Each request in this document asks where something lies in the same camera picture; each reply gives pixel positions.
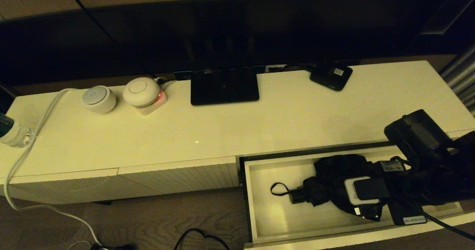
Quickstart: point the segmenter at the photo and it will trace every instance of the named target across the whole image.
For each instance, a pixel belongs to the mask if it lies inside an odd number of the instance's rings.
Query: water bottle
[[[25,147],[31,142],[34,133],[19,121],[0,113],[0,142],[11,147]]]

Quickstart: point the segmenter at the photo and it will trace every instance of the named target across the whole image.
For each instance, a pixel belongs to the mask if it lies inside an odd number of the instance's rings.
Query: plug
[[[124,246],[117,246],[117,247],[109,247],[109,246],[104,246],[104,245],[98,245],[97,243],[92,245],[90,250],[103,250],[103,249],[107,249],[107,250],[136,250],[135,246],[131,245],[131,244],[126,244]]]

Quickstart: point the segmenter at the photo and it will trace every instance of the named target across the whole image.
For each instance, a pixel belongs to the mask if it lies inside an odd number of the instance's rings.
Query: label
[[[399,160],[386,160],[380,162],[384,172],[404,171],[404,165]]]
[[[338,76],[343,75],[343,70],[335,68],[335,71],[333,71],[334,74],[337,74]]]
[[[424,216],[415,216],[402,218],[405,225],[418,224],[418,223],[427,223],[426,217]]]

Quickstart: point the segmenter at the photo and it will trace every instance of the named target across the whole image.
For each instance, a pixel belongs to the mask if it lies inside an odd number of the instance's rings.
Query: glossy countertop
[[[168,102],[145,116],[124,102],[124,86],[111,87],[117,106],[103,115],[83,107],[85,89],[70,91],[16,176],[382,142],[385,126],[418,109],[446,132],[475,128],[426,61],[352,68],[340,92],[310,81],[307,71],[259,74],[259,101],[209,106],[192,106],[190,81],[176,81],[166,89]],[[20,96],[7,115],[34,128],[54,96]],[[0,145],[0,173],[22,151]]]

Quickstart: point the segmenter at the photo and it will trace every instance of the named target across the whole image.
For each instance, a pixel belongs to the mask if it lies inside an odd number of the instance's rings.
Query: white smart speaker
[[[83,105],[90,111],[105,114],[115,107],[114,93],[106,86],[94,86],[83,94]]]
[[[126,103],[135,106],[142,115],[150,114],[168,100],[160,85],[153,79],[145,77],[127,83],[122,96]]]

